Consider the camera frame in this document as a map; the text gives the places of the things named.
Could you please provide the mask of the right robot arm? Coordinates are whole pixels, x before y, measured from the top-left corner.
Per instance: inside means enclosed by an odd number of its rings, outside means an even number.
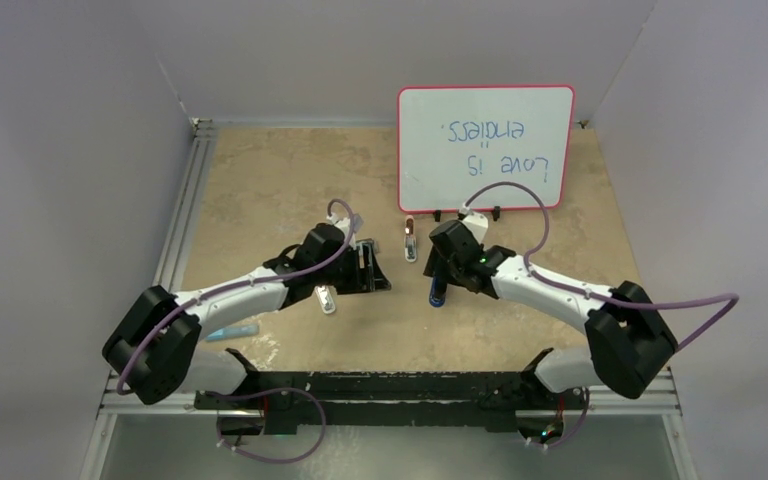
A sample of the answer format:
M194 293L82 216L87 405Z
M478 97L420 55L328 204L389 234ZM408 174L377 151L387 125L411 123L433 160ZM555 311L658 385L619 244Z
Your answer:
M524 368L521 392L529 404L544 407L562 392L592 386L637 399L678 352L674 334L638 284L578 282L529 264L509 248L485 247L480 238L486 229L480 215L435 227L426 275L439 286L530 307L586 339L576 348L544 349Z

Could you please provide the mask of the blue lighter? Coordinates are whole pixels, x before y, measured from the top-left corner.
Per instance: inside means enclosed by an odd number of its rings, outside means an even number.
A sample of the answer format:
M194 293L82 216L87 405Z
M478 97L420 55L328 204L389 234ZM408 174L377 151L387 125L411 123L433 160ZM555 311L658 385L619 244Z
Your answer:
M439 276L433 276L429 291L429 303L432 307L440 308L446 302L448 283Z

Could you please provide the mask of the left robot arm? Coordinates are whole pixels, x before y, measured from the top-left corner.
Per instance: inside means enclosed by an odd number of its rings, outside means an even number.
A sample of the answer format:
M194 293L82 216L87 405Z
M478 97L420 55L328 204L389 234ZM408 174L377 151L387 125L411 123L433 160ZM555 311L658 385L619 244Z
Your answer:
M319 287L338 295L388 291L391 283L369 240L345 238L349 226L319 223L248 274L201 290L144 290L104 343L101 355L120 376L122 394L153 405L173 393L210 392L232 408L257 399L253 365L238 351L201 351L199 343L223 328L287 309Z

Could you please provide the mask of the pink white eraser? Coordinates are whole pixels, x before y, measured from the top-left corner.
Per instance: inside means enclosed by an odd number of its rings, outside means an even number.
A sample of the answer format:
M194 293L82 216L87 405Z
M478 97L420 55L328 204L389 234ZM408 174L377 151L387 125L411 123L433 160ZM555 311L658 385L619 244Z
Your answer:
M407 215L404 222L404 257L409 263L418 259L415 219L412 215Z

